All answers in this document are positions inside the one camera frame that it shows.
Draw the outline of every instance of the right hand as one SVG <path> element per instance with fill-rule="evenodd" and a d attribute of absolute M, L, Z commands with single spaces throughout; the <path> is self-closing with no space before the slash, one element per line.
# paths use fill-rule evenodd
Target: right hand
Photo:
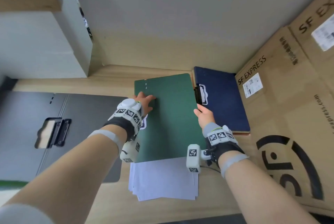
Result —
<path fill-rule="evenodd" d="M 198 117 L 199 126 L 204 129 L 208 123 L 216 123 L 213 117 L 213 112 L 206 107 L 197 104 L 198 109 L 194 109 L 195 115 Z"/>

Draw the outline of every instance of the white paper sheet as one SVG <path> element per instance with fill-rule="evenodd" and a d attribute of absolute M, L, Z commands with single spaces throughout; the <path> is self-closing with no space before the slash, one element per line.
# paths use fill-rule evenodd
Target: white paper sheet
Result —
<path fill-rule="evenodd" d="M 132 163 L 129 190 L 139 201 L 160 197 L 195 200 L 198 174 L 188 171 L 185 157 Z"/>

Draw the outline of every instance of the green clipboard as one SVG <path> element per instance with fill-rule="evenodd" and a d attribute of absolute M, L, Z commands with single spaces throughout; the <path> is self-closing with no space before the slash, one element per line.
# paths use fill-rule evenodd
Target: green clipboard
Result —
<path fill-rule="evenodd" d="M 189 74 L 135 81 L 135 95 L 154 95 L 146 127 L 137 135 L 140 150 L 136 162 L 187 156 L 190 144 L 205 149 L 202 129 L 193 110 L 197 108 Z"/>

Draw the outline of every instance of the desk surface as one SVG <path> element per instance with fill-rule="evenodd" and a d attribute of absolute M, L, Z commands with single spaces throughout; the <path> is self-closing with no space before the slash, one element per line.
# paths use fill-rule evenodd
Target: desk surface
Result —
<path fill-rule="evenodd" d="M 89 78 L 19 80 L 15 91 L 62 92 L 90 95 L 131 97 L 138 79 L 189 73 L 131 66 L 109 65 L 95 71 Z M 250 136 L 236 136 L 249 156 L 255 155 Z M 122 163 L 119 182 L 102 184 L 86 223 L 163 223 L 240 213 L 225 180 L 214 171 L 203 169 L 199 175 L 199 197 L 192 200 L 160 198 L 138 202 L 128 191 L 129 163 Z M 1 202 L 13 192 L 1 192 Z"/>

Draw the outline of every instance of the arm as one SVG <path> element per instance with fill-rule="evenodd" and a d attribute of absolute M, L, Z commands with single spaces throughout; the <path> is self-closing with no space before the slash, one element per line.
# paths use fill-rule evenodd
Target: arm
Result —
<path fill-rule="evenodd" d="M 194 110 L 202 129 L 215 123 L 213 113 L 198 105 Z M 219 167 L 241 154 L 227 151 L 218 158 Z M 318 223 L 279 184 L 248 159 L 232 164 L 225 178 L 248 224 Z"/>
<path fill-rule="evenodd" d="M 140 92 L 134 99 L 140 101 L 144 115 L 152 110 L 148 103 L 154 96 L 145 97 Z M 115 133 L 122 144 L 126 142 L 127 132 L 122 127 L 106 125 L 102 129 Z M 102 134 L 88 137 L 28 183 L 6 205 L 31 205 L 54 223 L 84 223 L 117 157 L 118 147 L 111 139 Z"/>

